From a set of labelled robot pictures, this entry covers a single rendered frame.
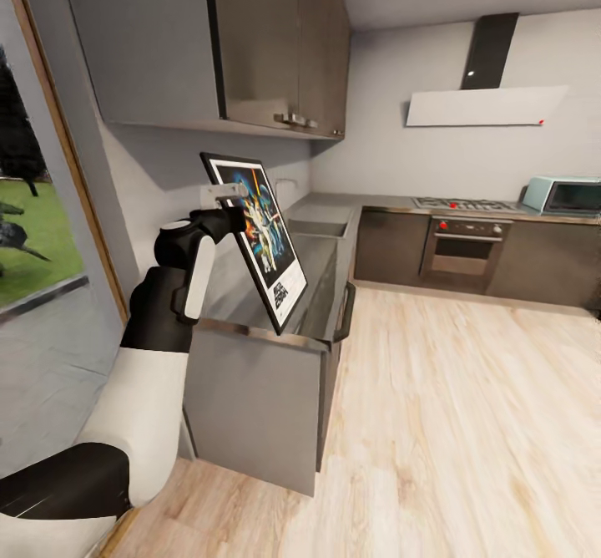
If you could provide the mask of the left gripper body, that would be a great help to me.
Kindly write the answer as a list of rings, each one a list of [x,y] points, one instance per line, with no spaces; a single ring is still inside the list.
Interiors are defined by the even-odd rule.
[[[244,232],[247,229],[244,207],[242,205],[238,205],[236,207],[221,207],[221,209],[217,210],[191,211],[189,213],[189,218],[187,219],[201,216],[210,217],[210,219],[213,219],[215,222],[217,222],[220,230],[222,231],[220,241],[222,241],[227,234]],[[219,244],[219,242],[217,242],[217,244]]]

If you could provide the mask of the poster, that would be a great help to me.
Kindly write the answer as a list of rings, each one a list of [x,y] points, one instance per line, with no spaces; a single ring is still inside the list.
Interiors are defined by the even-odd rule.
[[[247,229],[234,232],[255,286],[279,337],[309,287],[285,219],[260,160],[200,152],[212,184],[243,184],[248,197],[219,200],[244,207]]]

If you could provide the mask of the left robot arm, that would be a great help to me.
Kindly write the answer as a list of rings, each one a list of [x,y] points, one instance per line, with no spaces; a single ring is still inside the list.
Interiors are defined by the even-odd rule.
[[[215,245],[247,229],[244,207],[219,200],[248,194],[243,184],[201,186],[201,210],[159,228],[158,266],[131,293],[119,350],[73,444],[0,479],[0,558],[84,558],[166,485]]]

